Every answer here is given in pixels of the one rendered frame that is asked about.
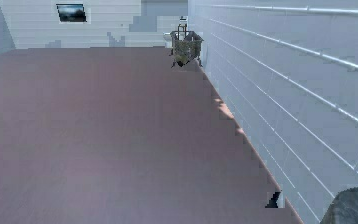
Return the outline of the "dark framed wall picture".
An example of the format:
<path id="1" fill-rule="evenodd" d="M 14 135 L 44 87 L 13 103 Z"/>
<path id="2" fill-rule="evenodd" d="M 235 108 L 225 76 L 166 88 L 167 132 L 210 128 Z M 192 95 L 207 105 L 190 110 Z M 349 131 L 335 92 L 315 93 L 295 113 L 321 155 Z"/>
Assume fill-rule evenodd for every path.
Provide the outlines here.
<path id="1" fill-rule="evenodd" d="M 56 7 L 61 22 L 87 21 L 83 4 L 57 4 Z"/>

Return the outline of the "small black wall fixture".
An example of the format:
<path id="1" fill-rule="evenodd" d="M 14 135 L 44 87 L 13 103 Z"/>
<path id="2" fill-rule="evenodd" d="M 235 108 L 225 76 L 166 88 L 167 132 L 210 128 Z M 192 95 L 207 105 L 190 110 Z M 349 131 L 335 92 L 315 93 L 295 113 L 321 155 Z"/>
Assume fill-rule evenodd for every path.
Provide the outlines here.
<path id="1" fill-rule="evenodd" d="M 280 191 L 276 191 L 273 193 L 272 197 L 269 199 L 268 203 L 266 204 L 266 208 L 278 208 L 279 204 L 279 198 L 281 196 Z"/>

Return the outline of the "dark grey stone worktop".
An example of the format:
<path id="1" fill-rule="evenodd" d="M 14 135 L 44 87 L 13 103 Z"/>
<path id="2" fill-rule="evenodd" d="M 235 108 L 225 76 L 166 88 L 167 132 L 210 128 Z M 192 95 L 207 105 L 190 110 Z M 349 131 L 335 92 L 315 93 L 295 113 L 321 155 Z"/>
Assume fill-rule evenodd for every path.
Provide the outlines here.
<path id="1" fill-rule="evenodd" d="M 339 192 L 319 224 L 358 224 L 358 187 Z"/>

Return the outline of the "white wall rail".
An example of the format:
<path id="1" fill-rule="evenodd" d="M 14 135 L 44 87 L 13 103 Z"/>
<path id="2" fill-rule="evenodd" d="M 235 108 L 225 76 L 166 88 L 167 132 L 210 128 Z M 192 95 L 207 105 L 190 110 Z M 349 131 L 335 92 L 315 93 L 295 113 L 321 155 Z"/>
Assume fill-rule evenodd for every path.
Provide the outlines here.
<path id="1" fill-rule="evenodd" d="M 337 8 L 314 8 L 314 7 L 277 7 L 277 6 L 253 6 L 253 5 L 208 5 L 215 8 L 229 8 L 241 10 L 259 10 L 276 12 L 295 12 L 323 15 L 358 16 L 358 9 L 337 9 Z"/>

